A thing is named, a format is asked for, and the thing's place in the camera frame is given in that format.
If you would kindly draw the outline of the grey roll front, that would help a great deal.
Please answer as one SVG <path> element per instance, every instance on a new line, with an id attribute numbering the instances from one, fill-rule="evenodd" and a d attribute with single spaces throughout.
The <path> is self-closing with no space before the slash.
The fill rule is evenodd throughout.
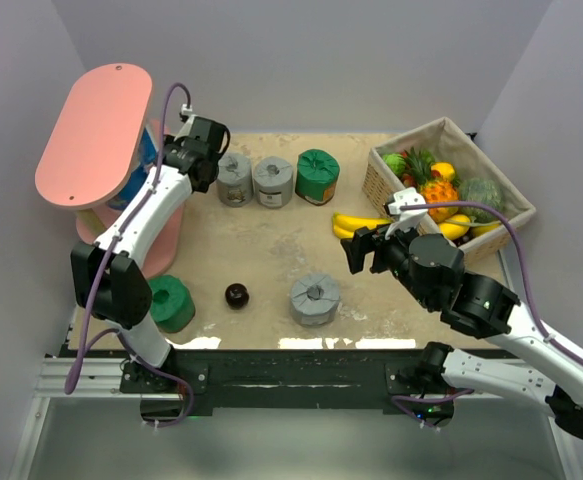
<path id="1" fill-rule="evenodd" d="M 291 317 L 296 323 L 303 327 L 320 327 L 334 321 L 341 292 L 330 275 L 312 273 L 293 284 L 289 299 Z"/>

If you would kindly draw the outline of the grey roll with barcode label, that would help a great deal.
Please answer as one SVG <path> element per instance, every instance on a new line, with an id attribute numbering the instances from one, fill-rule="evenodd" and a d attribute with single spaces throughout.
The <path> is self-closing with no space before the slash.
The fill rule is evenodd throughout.
<path id="1" fill-rule="evenodd" d="M 293 193 L 293 166 L 277 156 L 262 159 L 253 170 L 254 194 L 257 202 L 270 209 L 289 203 Z"/>

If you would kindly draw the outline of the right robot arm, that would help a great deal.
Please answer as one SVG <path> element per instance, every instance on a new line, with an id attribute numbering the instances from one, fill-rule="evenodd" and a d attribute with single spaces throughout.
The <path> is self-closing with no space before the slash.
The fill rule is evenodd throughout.
<path id="1" fill-rule="evenodd" d="M 412 402 L 430 403 L 432 393 L 443 388 L 482 391 L 537 407 L 583 440 L 583 366 L 574 358 L 583 349 L 535 323 L 529 306 L 514 292 L 466 270 L 463 252 L 440 234 L 361 228 L 340 244 L 351 273 L 360 272 L 371 254 L 371 272 L 390 272 L 421 307 L 439 313 L 442 323 L 526 364 L 518 367 L 430 342 L 414 366 L 396 375 L 419 391 Z"/>

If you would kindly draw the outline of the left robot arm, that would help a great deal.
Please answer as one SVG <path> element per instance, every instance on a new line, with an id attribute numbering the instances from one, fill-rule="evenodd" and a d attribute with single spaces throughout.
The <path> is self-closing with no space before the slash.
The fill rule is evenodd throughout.
<path id="1" fill-rule="evenodd" d="M 146 257 L 167 221 L 195 192 L 217 179 L 228 149 L 227 126 L 193 115 L 163 147 L 137 195 L 91 243 L 71 252 L 77 304 L 88 317 L 116 328 L 126 346 L 147 364 L 142 378 L 156 392 L 171 390 L 178 368 L 167 361 L 171 346 L 150 315 L 152 290 L 142 273 Z"/>

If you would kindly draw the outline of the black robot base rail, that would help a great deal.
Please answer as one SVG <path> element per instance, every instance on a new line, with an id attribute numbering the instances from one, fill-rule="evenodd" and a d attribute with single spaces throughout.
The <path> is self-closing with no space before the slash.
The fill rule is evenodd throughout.
<path id="1" fill-rule="evenodd" d="M 439 344 L 424 349 L 175 350 L 165 366 L 148 369 L 122 351 L 87 356 L 76 397 L 136 398 L 148 421 L 169 421 L 185 409 L 379 410 L 413 412 L 441 426 L 466 381 L 443 379 Z"/>

